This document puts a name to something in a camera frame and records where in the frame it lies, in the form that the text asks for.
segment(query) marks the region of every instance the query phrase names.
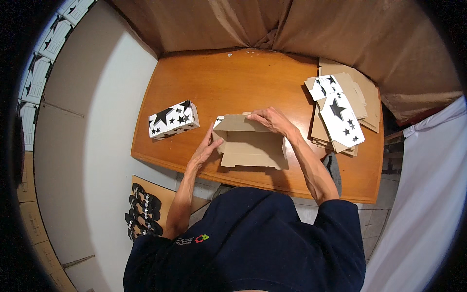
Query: white cloth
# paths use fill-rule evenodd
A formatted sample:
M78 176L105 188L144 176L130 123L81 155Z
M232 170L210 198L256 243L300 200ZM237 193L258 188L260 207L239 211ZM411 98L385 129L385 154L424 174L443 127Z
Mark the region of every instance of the white cloth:
M465 97L404 130L396 199L361 291L422 291L444 259L467 190Z

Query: gray cloth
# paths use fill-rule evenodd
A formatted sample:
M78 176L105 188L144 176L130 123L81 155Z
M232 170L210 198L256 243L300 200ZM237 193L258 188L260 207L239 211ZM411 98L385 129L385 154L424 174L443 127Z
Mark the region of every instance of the gray cloth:
M333 181L337 187L337 192L339 193L340 197L342 195L342 179L340 178L339 165L337 164L337 159L334 152L331 152L331 154L328 154L324 158L323 164L327 169L327 172L333 178Z

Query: person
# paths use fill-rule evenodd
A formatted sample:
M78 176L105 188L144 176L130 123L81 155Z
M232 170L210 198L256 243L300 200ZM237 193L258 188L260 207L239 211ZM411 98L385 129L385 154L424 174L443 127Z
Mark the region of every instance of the person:
M302 223L290 197L234 188L188 229L197 171L222 144L210 143L213 124L189 161L161 237L134 240L125 291L359 291L366 263L357 206L336 186L299 130L279 110L247 119L284 135L318 205L314 225Z

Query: navy blue shirt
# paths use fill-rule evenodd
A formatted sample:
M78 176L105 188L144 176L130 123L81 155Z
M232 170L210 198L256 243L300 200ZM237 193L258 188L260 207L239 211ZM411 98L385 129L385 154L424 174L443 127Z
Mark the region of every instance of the navy blue shirt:
M235 188L171 241L134 242L125 291L360 291L365 256L357 206L326 201L314 225L286 195Z

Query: shirt logo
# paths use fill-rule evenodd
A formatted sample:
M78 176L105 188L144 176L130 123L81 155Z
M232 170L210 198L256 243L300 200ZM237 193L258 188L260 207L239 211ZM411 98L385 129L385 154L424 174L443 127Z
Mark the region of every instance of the shirt logo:
M175 240L174 244L178 244L178 245L185 245L185 244L189 244L193 241L194 237L192 238L188 238L188 239L183 239L183 238L179 238L177 240Z
M200 243L200 242L203 242L205 241L206 239L208 239L209 236L207 236L206 234L201 234L200 236L198 236L196 239L195 239L195 242L196 243Z

